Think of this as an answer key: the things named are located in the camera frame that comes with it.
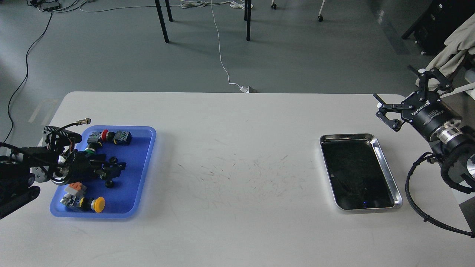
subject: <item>white cloth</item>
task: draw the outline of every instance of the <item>white cloth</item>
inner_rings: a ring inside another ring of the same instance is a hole
[[[447,77],[457,70],[467,53],[475,54],[475,14],[460,25],[444,44],[445,49],[429,63],[426,69],[436,67]],[[429,89],[434,89],[438,84],[437,80],[430,79]],[[416,85],[419,85],[419,79],[416,80]]]

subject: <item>yellow button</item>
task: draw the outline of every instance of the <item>yellow button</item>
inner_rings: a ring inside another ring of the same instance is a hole
[[[94,201],[94,211],[97,213],[101,213],[104,210],[105,206],[105,199],[103,197],[98,197]]]

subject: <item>metal connector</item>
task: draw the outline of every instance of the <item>metal connector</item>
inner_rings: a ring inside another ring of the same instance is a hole
[[[83,119],[83,120],[78,120],[76,122],[77,125],[83,125],[83,124],[91,124],[91,119],[89,118],[86,118],[86,119]]]

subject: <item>orange component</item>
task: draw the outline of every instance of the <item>orange component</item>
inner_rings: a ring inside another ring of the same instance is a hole
[[[83,184],[81,184],[80,182],[74,182],[74,183],[70,183],[69,184],[69,187],[73,188],[73,189],[76,189],[76,190],[81,190],[82,187],[83,187]]]

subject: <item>white cable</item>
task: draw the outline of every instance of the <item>white cable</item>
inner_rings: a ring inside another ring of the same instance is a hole
[[[239,89],[242,89],[242,88],[244,88],[243,86],[240,86],[236,83],[231,83],[231,81],[229,79],[229,72],[226,70],[226,68],[224,67],[224,64],[223,64],[223,59],[222,59],[222,56],[221,56],[221,41],[219,39],[219,30],[218,30],[218,25],[216,24],[216,18],[214,17],[214,11],[213,11],[213,0],[211,0],[211,13],[213,14],[213,21],[214,21],[214,26],[216,26],[216,32],[218,33],[219,61],[221,62],[221,66],[223,66],[224,71],[226,71],[226,74],[228,76],[228,83],[230,85],[237,85],[239,87]]]

